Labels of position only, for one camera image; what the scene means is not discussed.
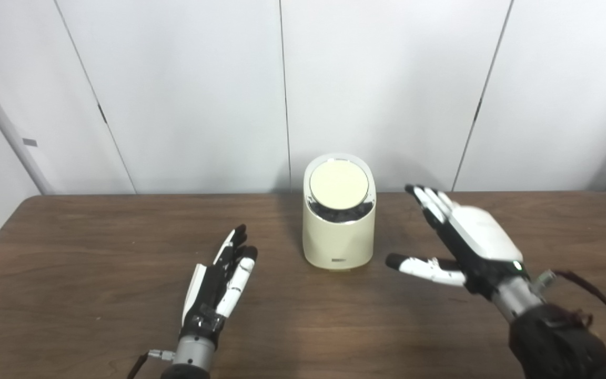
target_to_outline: black fingertip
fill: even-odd
[[[406,185],[406,192],[409,193],[409,194],[411,194],[411,196],[413,196],[416,199],[416,202],[418,202],[419,205],[422,205],[422,202],[416,196],[416,187],[414,187],[414,185],[407,184]]]
[[[237,228],[235,228],[235,234],[234,235],[243,234],[245,231],[247,231],[247,226],[245,224],[241,224],[240,226],[238,226]]]
[[[257,248],[255,248],[254,246],[245,247],[243,257],[248,257],[255,261],[257,259],[257,256],[259,256],[259,250],[257,250]]]
[[[401,266],[401,264],[409,258],[410,257],[404,256],[402,254],[391,253],[389,254],[389,256],[387,256],[387,259],[385,259],[385,264],[387,265],[387,267],[399,271],[399,267]]]

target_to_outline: round lid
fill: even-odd
[[[349,209],[361,204],[368,193],[368,178],[351,161],[329,160],[310,176],[312,196],[331,209]]]

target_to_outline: robotic hand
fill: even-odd
[[[493,302],[510,324],[509,347],[528,379],[606,379],[606,347],[579,314],[547,304],[547,271],[531,283],[522,254],[490,213],[435,189],[406,186],[454,260],[390,254],[390,268],[454,286]]]
[[[257,259],[257,249],[242,245],[246,226],[231,231],[211,266],[197,264],[188,287],[176,352],[150,350],[128,375],[135,376],[146,357],[171,361],[161,379],[209,379],[212,356],[224,322],[240,299]]]

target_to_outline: wooden table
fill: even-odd
[[[606,292],[606,192],[451,197],[490,211],[533,275],[570,268]],[[259,261],[213,379],[522,377],[493,305],[385,267],[389,252],[448,252],[411,197],[380,194],[375,257],[346,273],[303,258],[300,195],[32,197],[0,231],[0,378],[121,378],[149,348],[173,350],[195,264],[240,223]],[[606,342],[596,299],[567,283],[548,298],[594,313]]]

